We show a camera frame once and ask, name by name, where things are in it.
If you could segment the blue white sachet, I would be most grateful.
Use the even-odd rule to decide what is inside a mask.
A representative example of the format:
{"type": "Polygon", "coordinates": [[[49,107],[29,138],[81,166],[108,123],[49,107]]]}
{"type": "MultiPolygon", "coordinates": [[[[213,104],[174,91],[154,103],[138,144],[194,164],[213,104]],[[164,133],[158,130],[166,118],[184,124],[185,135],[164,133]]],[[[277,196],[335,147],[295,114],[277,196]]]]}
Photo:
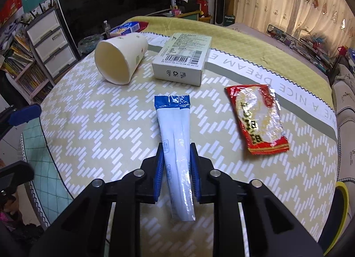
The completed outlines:
{"type": "Polygon", "coordinates": [[[190,180],[190,99],[188,95],[156,95],[154,100],[172,215],[181,221],[194,221],[190,180]]]}

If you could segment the red snack wrapper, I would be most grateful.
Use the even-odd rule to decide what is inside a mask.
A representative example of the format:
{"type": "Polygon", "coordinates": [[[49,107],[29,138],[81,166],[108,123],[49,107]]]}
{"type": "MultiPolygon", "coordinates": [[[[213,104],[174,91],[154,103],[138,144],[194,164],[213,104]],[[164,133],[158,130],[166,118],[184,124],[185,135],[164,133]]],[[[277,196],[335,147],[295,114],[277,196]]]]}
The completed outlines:
{"type": "Polygon", "coordinates": [[[269,85],[233,85],[225,91],[249,153],[274,155],[289,151],[279,105],[269,85]]]}

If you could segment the pale green carton box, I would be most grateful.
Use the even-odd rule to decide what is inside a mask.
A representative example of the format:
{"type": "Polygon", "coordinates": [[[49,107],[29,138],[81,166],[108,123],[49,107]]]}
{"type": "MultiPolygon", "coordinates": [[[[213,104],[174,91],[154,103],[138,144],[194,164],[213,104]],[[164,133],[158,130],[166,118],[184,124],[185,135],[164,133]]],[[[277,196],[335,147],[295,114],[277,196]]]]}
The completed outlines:
{"type": "Polygon", "coordinates": [[[212,37],[174,33],[152,61],[154,77],[192,86],[200,86],[212,37]]]}

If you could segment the white paper cup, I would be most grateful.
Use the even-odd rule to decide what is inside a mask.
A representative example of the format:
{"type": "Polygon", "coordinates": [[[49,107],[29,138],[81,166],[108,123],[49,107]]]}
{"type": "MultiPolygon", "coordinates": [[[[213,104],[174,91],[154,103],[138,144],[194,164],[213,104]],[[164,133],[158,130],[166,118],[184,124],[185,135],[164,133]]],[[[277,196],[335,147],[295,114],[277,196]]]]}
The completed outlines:
{"type": "Polygon", "coordinates": [[[115,85],[127,85],[148,49],[141,33],[116,36],[99,42],[95,64],[101,75],[115,85]]]}

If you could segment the yellow rimmed black trash bin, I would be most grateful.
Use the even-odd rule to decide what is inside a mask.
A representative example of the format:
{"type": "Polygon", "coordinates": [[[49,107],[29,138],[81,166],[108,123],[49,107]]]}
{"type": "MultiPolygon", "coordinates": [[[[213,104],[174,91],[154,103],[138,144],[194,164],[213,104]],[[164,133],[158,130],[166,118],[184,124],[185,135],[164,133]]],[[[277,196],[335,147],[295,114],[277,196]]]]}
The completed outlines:
{"type": "Polygon", "coordinates": [[[337,181],[329,215],[318,240],[318,244],[323,250],[323,256],[331,251],[340,238],[347,219],[348,209],[348,189],[343,182],[337,181]]]}

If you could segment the clear water bottle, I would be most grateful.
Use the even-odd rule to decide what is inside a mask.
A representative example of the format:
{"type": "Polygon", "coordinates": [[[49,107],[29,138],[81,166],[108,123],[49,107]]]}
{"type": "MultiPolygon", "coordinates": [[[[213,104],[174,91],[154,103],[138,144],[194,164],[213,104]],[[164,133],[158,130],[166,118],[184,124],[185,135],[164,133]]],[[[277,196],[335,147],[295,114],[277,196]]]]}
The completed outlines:
{"type": "Polygon", "coordinates": [[[104,30],[105,30],[106,38],[109,39],[110,38],[111,26],[106,20],[103,22],[103,27],[104,27],[104,30]]]}

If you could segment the red blue snack pack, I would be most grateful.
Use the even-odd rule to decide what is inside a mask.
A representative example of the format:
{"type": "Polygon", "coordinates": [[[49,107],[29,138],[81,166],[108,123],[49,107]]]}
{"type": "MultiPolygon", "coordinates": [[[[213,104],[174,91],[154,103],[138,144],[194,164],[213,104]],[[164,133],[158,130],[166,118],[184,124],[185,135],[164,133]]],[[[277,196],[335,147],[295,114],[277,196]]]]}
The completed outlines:
{"type": "Polygon", "coordinates": [[[148,25],[149,23],[144,21],[127,22],[112,29],[109,33],[109,36],[113,38],[116,36],[123,36],[134,32],[141,32],[146,29],[148,25]]]}

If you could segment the low glass shelf with books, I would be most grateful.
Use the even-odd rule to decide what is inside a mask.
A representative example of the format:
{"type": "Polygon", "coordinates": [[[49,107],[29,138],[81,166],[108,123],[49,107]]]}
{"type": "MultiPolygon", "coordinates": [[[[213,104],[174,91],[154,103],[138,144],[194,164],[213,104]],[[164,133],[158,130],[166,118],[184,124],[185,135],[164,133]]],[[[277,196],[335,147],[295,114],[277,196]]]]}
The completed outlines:
{"type": "Polygon", "coordinates": [[[297,40],[291,35],[287,34],[283,30],[269,24],[266,29],[266,34],[270,37],[280,41],[291,50],[300,54],[308,61],[313,63],[318,69],[320,69],[325,75],[329,75],[333,69],[333,64],[329,57],[322,53],[320,50],[316,49],[310,42],[304,39],[297,40]]]}

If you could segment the beige sectional sofa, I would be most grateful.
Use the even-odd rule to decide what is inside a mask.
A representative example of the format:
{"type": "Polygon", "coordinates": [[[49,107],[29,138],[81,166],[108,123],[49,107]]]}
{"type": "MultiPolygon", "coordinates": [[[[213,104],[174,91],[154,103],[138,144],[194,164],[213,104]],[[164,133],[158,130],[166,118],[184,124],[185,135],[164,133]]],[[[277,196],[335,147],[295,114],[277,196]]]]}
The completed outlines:
{"type": "Polygon", "coordinates": [[[332,89],[337,122],[337,180],[354,190],[354,75],[343,64],[337,66],[332,89]]]}

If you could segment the black tower fan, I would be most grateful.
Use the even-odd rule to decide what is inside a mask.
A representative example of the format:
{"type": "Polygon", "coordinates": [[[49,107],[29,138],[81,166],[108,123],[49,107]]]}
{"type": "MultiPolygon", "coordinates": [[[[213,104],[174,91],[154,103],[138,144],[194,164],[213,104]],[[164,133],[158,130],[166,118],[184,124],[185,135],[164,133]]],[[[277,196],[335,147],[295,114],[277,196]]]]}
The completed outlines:
{"type": "Polygon", "coordinates": [[[222,26],[225,17],[226,0],[214,0],[214,24],[222,26]]]}

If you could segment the beige window curtains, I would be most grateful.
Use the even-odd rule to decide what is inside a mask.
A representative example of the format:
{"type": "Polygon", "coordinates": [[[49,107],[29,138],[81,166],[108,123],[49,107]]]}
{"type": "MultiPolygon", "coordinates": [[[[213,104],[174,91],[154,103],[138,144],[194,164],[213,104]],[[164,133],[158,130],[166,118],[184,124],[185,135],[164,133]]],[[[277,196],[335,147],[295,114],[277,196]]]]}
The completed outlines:
{"type": "Polygon", "coordinates": [[[346,0],[235,0],[235,20],[262,33],[274,25],[296,39],[319,38],[333,57],[354,48],[354,13],[346,0]]]}

